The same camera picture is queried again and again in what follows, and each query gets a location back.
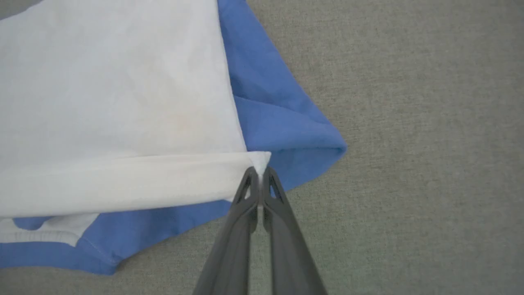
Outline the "white and blue shirt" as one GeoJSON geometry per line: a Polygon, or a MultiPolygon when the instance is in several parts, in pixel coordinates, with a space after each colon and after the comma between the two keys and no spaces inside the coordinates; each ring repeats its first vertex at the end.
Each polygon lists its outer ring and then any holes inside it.
{"type": "Polygon", "coordinates": [[[0,20],[0,269],[112,275],[348,146],[246,0],[42,0],[0,20]]]}

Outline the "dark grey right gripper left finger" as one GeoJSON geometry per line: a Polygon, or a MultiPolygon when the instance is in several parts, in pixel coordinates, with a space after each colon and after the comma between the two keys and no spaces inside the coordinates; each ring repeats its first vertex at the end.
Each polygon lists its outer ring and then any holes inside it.
{"type": "Polygon", "coordinates": [[[192,295],[248,295],[251,234],[257,227],[260,180],[247,168],[192,295]]]}

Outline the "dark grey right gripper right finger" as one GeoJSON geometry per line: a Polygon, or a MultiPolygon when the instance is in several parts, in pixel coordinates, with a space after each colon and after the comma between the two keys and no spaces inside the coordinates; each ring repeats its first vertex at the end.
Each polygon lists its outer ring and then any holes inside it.
{"type": "Polygon", "coordinates": [[[328,295],[276,171],[262,177],[264,229],[270,236],[273,295],[328,295]]]}

